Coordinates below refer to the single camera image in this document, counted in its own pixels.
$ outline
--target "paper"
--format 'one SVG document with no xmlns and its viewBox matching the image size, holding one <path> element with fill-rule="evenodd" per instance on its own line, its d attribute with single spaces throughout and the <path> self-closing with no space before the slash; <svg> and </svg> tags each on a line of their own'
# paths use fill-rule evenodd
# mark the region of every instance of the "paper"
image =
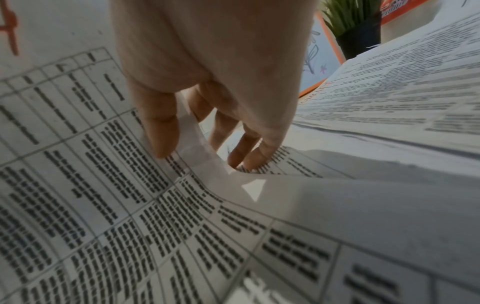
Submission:
<svg viewBox="0 0 480 304">
<path fill-rule="evenodd" d="M 346 62 L 295 121 L 478 153 L 479 10 Z"/>
<path fill-rule="evenodd" d="M 105 3 L 9 4 L 0 303 L 478 302 L 478 189 L 240 173 L 182 103 L 154 159 Z"/>
</svg>

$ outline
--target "hand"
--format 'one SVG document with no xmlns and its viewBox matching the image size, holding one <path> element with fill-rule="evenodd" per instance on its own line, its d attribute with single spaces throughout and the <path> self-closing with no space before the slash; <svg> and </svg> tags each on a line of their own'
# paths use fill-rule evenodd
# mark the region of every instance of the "hand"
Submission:
<svg viewBox="0 0 480 304">
<path fill-rule="evenodd" d="M 175 92 L 197 120 L 217 108 L 215 150 L 243 122 L 232 167 L 265 164 L 297 108 L 317 0 L 111 0 L 117 48 L 156 157 L 180 136 Z M 260 145 L 252 151 L 257 142 Z"/>
</svg>

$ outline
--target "red marking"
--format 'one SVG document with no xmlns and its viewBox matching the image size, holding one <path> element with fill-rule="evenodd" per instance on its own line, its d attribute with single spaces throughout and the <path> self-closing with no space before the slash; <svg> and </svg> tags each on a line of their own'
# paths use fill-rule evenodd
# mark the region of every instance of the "red marking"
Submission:
<svg viewBox="0 0 480 304">
<path fill-rule="evenodd" d="M 6 32 L 11 52 L 15 56 L 18 56 L 19 46 L 17 44 L 17 37 L 15 35 L 15 28 L 19 26 L 19 23 L 15 13 L 9 10 L 7 6 L 7 0 L 0 0 L 0 13 L 5 21 L 4 25 L 0 25 L 0 32 Z"/>
</svg>

